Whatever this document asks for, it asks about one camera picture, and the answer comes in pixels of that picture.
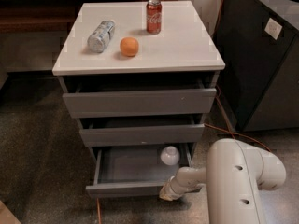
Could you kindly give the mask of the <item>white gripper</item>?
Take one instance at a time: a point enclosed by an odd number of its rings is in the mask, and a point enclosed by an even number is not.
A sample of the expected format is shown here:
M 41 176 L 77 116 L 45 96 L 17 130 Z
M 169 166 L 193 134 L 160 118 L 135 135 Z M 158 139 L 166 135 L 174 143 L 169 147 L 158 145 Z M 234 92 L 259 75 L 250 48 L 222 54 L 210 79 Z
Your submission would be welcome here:
M 185 187 L 182 187 L 177 179 L 170 177 L 160 190 L 159 197 L 165 201 L 174 201 L 182 197 L 187 192 Z

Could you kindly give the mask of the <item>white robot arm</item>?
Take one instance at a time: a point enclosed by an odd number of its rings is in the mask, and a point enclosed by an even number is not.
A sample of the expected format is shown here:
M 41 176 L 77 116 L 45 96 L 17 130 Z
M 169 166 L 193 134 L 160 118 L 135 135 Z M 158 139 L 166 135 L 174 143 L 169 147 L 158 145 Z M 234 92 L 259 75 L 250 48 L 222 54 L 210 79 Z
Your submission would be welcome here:
M 160 198 L 174 201 L 206 186 L 209 224 L 266 224 L 259 191 L 279 189 L 285 180 L 285 166 L 275 154 L 225 138 L 212 144 L 204 168 L 178 169 Z

